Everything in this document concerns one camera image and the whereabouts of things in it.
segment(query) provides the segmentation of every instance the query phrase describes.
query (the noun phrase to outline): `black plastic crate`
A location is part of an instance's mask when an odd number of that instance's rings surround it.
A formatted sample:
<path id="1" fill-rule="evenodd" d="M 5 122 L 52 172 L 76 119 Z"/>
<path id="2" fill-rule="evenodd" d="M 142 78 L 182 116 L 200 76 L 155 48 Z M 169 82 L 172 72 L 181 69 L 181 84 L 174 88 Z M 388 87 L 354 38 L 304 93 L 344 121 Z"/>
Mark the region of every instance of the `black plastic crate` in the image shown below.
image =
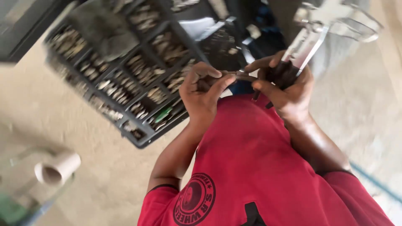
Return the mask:
<path id="1" fill-rule="evenodd" d="M 54 37 L 66 30 L 76 35 L 67 19 L 45 40 L 50 60 L 65 67 L 64 79 L 138 148 L 146 147 L 188 117 L 178 93 L 181 72 L 195 62 L 208 62 L 163 1 L 137 0 L 121 10 L 140 44 L 112 62 L 103 62 L 86 42 L 73 54 L 52 45 Z M 131 23 L 130 17 L 147 5 L 158 11 L 160 19 L 152 28 L 139 30 L 140 23 Z M 166 33 L 172 36 L 173 48 L 180 46 L 181 56 L 167 59 L 153 45 L 158 36 Z"/>

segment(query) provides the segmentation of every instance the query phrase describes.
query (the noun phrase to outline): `red t-shirt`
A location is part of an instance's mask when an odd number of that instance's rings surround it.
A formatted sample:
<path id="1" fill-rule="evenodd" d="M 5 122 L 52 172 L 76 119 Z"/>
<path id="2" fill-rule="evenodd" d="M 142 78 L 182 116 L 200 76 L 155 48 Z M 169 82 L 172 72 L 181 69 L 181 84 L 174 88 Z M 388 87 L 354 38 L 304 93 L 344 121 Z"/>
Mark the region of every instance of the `red t-shirt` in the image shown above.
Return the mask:
<path id="1" fill-rule="evenodd" d="M 355 176 L 316 174 L 267 103 L 221 99 L 190 181 L 151 190 L 138 225 L 393 225 Z"/>

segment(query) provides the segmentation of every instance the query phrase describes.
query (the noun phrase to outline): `concrete floor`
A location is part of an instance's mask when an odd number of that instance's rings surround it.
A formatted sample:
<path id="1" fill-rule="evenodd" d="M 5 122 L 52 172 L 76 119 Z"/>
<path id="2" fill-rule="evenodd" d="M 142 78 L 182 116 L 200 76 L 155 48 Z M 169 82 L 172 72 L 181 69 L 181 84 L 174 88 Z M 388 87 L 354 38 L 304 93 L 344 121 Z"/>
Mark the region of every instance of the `concrete floor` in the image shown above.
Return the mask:
<path id="1" fill-rule="evenodd" d="M 402 195 L 402 2 L 372 2 L 371 14 L 385 31 L 316 82 L 311 113 L 351 160 Z M 6 150 L 70 149 L 81 155 L 82 165 L 73 186 L 38 225 L 135 225 L 156 158 L 187 120 L 136 149 L 45 65 L 42 42 L 16 66 L 0 67 L 0 121 L 24 141 Z M 402 207 L 362 182 L 402 225 Z"/>

